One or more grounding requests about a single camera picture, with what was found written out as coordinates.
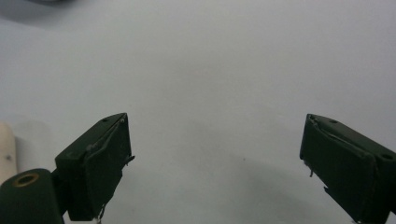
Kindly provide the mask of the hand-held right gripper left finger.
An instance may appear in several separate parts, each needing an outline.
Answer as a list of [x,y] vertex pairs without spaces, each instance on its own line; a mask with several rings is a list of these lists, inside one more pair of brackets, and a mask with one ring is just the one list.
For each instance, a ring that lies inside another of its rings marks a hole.
[[70,219],[90,221],[101,216],[120,183],[122,169],[133,159],[125,113],[100,119],[64,149],[55,163],[69,187]]

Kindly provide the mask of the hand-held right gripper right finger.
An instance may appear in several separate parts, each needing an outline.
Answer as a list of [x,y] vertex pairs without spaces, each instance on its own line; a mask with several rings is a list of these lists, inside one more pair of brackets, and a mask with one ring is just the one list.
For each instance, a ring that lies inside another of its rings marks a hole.
[[300,159],[355,222],[385,224],[396,215],[396,152],[340,121],[309,114]]

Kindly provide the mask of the cream rounded object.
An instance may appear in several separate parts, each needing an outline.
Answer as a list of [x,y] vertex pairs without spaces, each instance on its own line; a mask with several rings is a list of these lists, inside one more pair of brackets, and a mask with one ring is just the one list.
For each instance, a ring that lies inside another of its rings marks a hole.
[[10,127],[0,121],[0,185],[17,172],[15,136]]

